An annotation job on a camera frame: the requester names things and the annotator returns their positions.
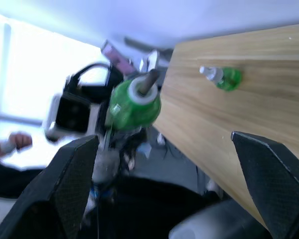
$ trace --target white spool rim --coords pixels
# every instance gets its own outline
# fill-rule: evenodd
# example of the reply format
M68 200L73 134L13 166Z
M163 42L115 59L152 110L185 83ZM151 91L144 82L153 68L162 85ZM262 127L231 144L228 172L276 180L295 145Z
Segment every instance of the white spool rim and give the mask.
M139 92L139 85L146 79L146 76L140 76L132 81L129 86L128 94L130 99L138 105L144 106L153 102L158 94L157 85L154 84L146 96L142 96Z

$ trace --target person's hand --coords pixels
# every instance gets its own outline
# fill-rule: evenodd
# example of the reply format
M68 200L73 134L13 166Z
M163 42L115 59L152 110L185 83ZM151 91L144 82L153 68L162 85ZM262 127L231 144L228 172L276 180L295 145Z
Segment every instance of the person's hand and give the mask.
M12 133L9 136L9 142L14 143L16 148L20 150L32 145L32 137L22 132Z

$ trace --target bright window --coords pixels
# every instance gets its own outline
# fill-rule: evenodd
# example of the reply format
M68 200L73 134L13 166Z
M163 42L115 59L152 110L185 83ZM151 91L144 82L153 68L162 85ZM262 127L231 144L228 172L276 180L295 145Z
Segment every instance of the bright window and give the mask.
M68 75L100 61L108 62L98 47L0 15L0 139L14 131L33 137L32 148L5 163L21 168L48 165L59 147L71 140L57 146L46 141L40 122L50 100L62 92ZM106 75L106 70L93 69L82 81L99 85Z

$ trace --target green bottle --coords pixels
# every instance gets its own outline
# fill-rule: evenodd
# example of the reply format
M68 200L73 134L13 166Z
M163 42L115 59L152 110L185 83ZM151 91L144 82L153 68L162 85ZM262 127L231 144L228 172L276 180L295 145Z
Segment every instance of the green bottle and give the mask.
M154 82L147 84L147 93L140 93L140 88L149 76L120 83L113 91L107 113L106 126L116 130L130 130L148 127L160 113L160 97Z
M233 91L241 82L241 72L231 67L200 67L199 72L213 82L218 88L225 91Z

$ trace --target wooden tabletop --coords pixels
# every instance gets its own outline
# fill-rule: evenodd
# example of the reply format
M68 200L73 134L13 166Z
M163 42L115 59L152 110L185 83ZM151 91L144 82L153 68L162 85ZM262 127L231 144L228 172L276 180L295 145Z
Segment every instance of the wooden tabletop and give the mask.
M225 92L200 66L238 68L243 81ZM230 134L282 142L299 159L299 25L177 45L161 102L154 126L263 224Z

